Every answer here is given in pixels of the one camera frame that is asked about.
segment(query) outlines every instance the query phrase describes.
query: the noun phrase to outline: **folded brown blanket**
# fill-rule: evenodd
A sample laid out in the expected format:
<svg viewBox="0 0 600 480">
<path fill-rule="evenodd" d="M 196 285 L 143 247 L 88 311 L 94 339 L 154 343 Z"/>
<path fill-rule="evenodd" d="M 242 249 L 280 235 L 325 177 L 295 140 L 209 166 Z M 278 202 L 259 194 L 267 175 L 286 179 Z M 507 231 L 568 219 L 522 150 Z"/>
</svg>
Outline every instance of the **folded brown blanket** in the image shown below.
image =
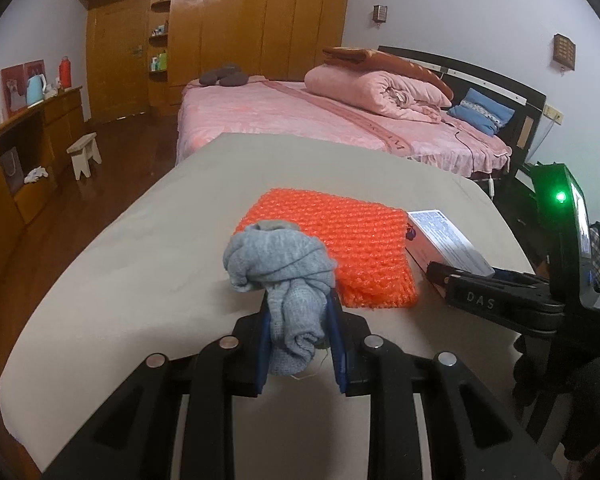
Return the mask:
<svg viewBox="0 0 600 480">
<path fill-rule="evenodd" d="M 393 54 L 371 50 L 370 48 L 347 48 L 345 46 L 327 46 L 322 51 L 326 55 L 326 64 L 343 66 L 358 72 L 383 70 L 419 81 L 426 81 L 438 88 L 450 101 L 454 98 L 452 89 L 431 70 Z"/>
</svg>

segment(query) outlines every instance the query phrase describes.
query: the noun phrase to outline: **wooden wardrobe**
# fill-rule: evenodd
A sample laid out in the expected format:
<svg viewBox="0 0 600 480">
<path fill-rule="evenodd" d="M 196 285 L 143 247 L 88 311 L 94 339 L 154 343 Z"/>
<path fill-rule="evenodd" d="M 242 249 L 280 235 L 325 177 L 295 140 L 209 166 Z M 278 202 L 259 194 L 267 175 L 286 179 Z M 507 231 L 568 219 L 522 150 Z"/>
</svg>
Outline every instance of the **wooden wardrobe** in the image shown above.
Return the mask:
<svg viewBox="0 0 600 480">
<path fill-rule="evenodd" d="M 250 75 L 303 80 L 340 45 L 347 0 L 86 0 L 93 118 L 176 113 L 186 84 L 227 62 Z M 157 38 L 151 31 L 168 23 Z M 167 52 L 168 68 L 150 73 Z"/>
</svg>

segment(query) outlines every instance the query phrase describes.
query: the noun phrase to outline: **orange mesh cloth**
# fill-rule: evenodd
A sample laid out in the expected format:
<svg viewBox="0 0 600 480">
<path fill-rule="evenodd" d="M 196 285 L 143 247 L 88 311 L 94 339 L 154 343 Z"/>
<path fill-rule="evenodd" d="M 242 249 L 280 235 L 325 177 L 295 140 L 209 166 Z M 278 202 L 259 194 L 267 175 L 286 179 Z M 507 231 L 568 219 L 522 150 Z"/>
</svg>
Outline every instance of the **orange mesh cloth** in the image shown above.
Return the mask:
<svg viewBox="0 0 600 480">
<path fill-rule="evenodd" d="M 418 293 L 404 248 L 407 214 L 382 204 L 297 189 L 266 192 L 236 232 L 260 220 L 287 220 L 320 238 L 338 262 L 345 306 L 413 306 Z"/>
</svg>

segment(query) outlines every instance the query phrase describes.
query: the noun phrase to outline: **rolled pink blanket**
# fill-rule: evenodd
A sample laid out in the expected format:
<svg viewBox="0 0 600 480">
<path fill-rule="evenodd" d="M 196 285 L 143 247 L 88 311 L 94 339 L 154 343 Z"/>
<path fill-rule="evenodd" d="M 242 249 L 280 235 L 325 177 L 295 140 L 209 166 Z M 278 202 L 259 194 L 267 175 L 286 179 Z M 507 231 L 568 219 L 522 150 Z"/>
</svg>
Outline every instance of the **rolled pink blanket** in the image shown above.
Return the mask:
<svg viewBox="0 0 600 480">
<path fill-rule="evenodd" d="M 324 64 L 310 70 L 304 84 L 312 94 L 392 119 L 439 123 L 440 108 L 451 106 L 431 83 L 389 72 L 355 72 Z"/>
</svg>

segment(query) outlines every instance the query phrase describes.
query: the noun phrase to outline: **white box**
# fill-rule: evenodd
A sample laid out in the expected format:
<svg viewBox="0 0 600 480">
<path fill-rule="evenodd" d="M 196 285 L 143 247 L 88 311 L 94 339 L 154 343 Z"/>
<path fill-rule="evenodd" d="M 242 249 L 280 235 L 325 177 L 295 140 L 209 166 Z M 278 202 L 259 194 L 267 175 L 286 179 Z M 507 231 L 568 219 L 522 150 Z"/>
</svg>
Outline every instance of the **white box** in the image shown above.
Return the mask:
<svg viewBox="0 0 600 480">
<path fill-rule="evenodd" d="M 438 262 L 479 276 L 493 276 L 493 267 L 441 211 L 414 211 L 407 215 L 406 249 L 422 272 L 427 272 L 431 262 Z M 444 296 L 443 289 L 437 289 Z"/>
</svg>

